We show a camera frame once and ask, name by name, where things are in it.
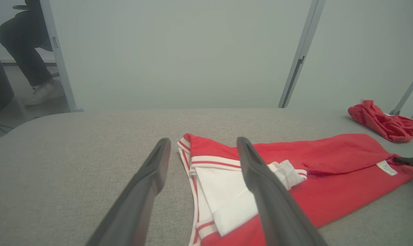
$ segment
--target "white stripe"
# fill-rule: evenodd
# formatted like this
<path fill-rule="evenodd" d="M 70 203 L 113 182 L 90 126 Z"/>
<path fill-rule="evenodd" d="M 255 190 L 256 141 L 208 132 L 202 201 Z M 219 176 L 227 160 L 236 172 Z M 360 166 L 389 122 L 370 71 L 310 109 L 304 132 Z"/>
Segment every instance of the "white stripe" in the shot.
<path fill-rule="evenodd" d="M 211 224 L 211 225 L 209 225 L 209 226 L 205 226 L 204 228 L 202 228 L 202 229 L 199 231 L 199 237 L 200 237 L 200 238 L 204 238 L 204 237 L 208 236 L 209 234 L 214 233 L 214 232 L 216 232 L 216 231 L 217 231 L 217 227 L 216 227 L 215 224 Z"/>
<path fill-rule="evenodd" d="M 228 158 L 223 158 L 223 157 L 213 156 L 213 155 L 194 156 L 191 160 L 192 162 L 201 162 L 201 161 L 222 162 L 226 164 L 240 166 L 240 161 L 238 160 L 233 160 L 233 159 L 228 159 Z"/>
<path fill-rule="evenodd" d="M 230 167 L 230 166 L 225 166 L 225 165 L 220 165 L 220 164 L 210 164 L 210 163 L 196 163 L 196 164 L 191 165 L 190 175 L 194 174 L 192 170 L 196 169 L 196 167 L 211 167 L 211 168 L 241 172 L 241 168 L 239 167 Z"/>
<path fill-rule="evenodd" d="M 307 174 L 307 171 L 306 170 L 303 170 L 303 169 L 295 169 L 296 170 L 296 173 L 301 173 L 301 174 Z"/>
<path fill-rule="evenodd" d="M 182 149 L 183 151 L 185 151 L 186 154 L 190 154 L 190 151 L 185 148 L 182 144 L 180 144 L 180 142 L 178 141 L 178 146 L 180 149 Z"/>
<path fill-rule="evenodd" d="M 195 167 L 190 168 L 190 171 L 189 171 L 188 175 L 189 176 L 197 176 L 196 168 Z"/>
<path fill-rule="evenodd" d="M 199 228 L 203 224 L 210 223 L 211 221 L 213 221 L 213 217 L 206 219 L 206 220 L 199 221 L 196 224 L 196 228 Z"/>
<path fill-rule="evenodd" d="M 191 148 L 191 143 L 188 142 L 185 138 L 182 138 L 180 141 L 181 141 L 183 144 L 185 144 L 185 146 L 187 146 L 188 148 Z"/>
<path fill-rule="evenodd" d="M 184 169 L 186 170 L 187 175 L 189 176 L 189 170 L 187 169 L 186 161 L 185 161 L 185 158 L 184 158 L 184 155 L 183 155 L 184 151 L 182 149 L 179 149 L 179 152 L 180 152 L 181 159 L 182 159 L 182 162 L 183 162 L 183 165 L 184 165 Z M 188 177 L 188 181 L 190 183 L 191 193 L 193 194 L 193 203 L 194 203 L 193 226 L 191 228 L 191 237 L 190 237 L 190 241 L 189 241 L 188 245 L 189 246 L 192 246 L 192 245 L 194 246 L 194 245 L 200 245 L 200 240 L 196 244 L 193 244 L 194 243 L 194 236 L 196 234 L 197 215 L 198 215 L 199 211 L 198 211 L 198 208 L 197 208 L 197 195 L 196 195 L 196 192 L 194 190 L 193 180 L 191 179 L 190 176 Z"/>

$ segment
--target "red cloth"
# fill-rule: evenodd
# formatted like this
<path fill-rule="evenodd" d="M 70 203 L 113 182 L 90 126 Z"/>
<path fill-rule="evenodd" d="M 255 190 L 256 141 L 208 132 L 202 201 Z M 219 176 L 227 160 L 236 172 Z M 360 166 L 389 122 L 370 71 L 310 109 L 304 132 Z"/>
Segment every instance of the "red cloth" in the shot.
<path fill-rule="evenodd" d="M 192 134 L 185 134 L 178 146 L 187 168 L 194 156 L 239 159 L 236 147 Z M 254 147 L 266 163 L 289 160 L 295 169 L 308 172 L 308 180 L 293 187 L 290 193 L 315 227 L 352 213 L 413 179 L 413 167 L 394 163 L 392 159 L 397 155 L 388 153 L 366 134 L 343 134 L 316 141 L 260 143 Z M 391 176 L 376 165 L 384 160 L 397 174 Z M 197 206 L 194 187 L 196 184 L 191 184 Z M 194 224 L 199 221 L 196 211 L 197 208 Z M 266 244 L 258 215 L 224 237 L 215 231 L 200 239 L 196 228 L 192 232 L 190 245 Z"/>
<path fill-rule="evenodd" d="M 408 143 L 413 139 L 413 120 L 399 115 L 388 116 L 373 104 L 373 100 L 364 100 L 361 104 L 350 107 L 347 112 L 352 118 L 391 142 Z"/>

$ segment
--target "person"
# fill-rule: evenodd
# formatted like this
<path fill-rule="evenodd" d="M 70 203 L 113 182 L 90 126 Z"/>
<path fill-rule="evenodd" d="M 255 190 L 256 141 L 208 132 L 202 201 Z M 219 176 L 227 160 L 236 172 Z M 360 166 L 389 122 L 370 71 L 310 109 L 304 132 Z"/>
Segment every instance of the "person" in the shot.
<path fill-rule="evenodd" d="M 40 104 L 64 95 L 59 81 L 35 50 L 49 39 L 40 0 L 25 0 L 29 10 L 18 13 L 0 26 L 0 43 L 15 59 L 34 91 L 23 98 L 25 105 Z"/>

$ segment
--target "white wall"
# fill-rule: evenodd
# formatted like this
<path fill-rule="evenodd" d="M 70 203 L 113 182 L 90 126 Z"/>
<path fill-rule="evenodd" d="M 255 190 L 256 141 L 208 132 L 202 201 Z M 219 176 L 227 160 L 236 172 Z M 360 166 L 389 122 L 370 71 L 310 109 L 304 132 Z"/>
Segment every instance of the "white wall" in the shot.
<path fill-rule="evenodd" d="M 7 20 L 14 18 L 14 16 L 20 12 L 14 10 L 14 5 L 25 5 L 24 0 L 0 0 L 0 25 Z M 45 62 L 55 62 L 55 58 L 52 52 L 37 48 L 38 53 Z M 0 60 L 2 62 L 15 62 L 12 56 L 0 43 Z"/>
<path fill-rule="evenodd" d="M 311 0 L 50 0 L 75 102 L 277 107 Z"/>
<path fill-rule="evenodd" d="M 413 0 L 327 0 L 289 107 L 389 112 L 412 80 Z"/>

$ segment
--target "red stripe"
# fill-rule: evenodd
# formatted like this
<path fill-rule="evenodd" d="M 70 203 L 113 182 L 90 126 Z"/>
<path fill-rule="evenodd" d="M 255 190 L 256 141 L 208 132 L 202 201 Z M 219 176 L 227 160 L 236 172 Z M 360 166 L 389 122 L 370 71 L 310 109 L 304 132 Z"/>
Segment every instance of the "red stripe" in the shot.
<path fill-rule="evenodd" d="M 193 176 L 191 176 L 191 180 L 193 180 L 194 192 L 196 192 L 196 199 L 197 199 L 197 185 L 196 185 L 196 180 L 194 179 Z"/>
<path fill-rule="evenodd" d="M 222 166 L 228 166 L 228 167 L 235 167 L 235 168 L 241 168 L 240 166 L 237 165 L 231 165 L 227 163 L 222 163 L 222 162 L 210 162 L 210 161 L 196 161 L 196 162 L 191 162 L 191 164 L 216 164 L 216 165 L 222 165 Z"/>
<path fill-rule="evenodd" d="M 188 159 L 187 159 L 187 156 L 185 155 L 185 151 L 182 151 L 182 154 L 184 156 L 185 163 L 187 164 L 187 168 L 188 168 L 188 170 L 190 170 L 190 163 L 188 163 Z"/>
<path fill-rule="evenodd" d="M 184 139 L 191 143 L 190 134 L 184 134 Z"/>
<path fill-rule="evenodd" d="M 202 230 L 202 228 L 207 227 L 207 226 L 210 226 L 210 225 L 212 225 L 212 224 L 214 224 L 214 221 L 211 221 L 211 222 L 208 222 L 208 223 L 205 223 L 205 224 L 201 224 L 201 225 L 197 228 L 197 230 L 200 231 L 200 230 Z"/>
<path fill-rule="evenodd" d="M 184 148 L 186 148 L 187 150 L 190 150 L 190 148 L 188 148 L 185 144 L 183 144 L 181 141 L 179 141 L 179 143 L 184 147 Z"/>
<path fill-rule="evenodd" d="M 197 240 L 199 239 L 199 233 L 196 231 L 196 234 L 194 234 L 194 241 L 193 244 L 197 243 Z"/>

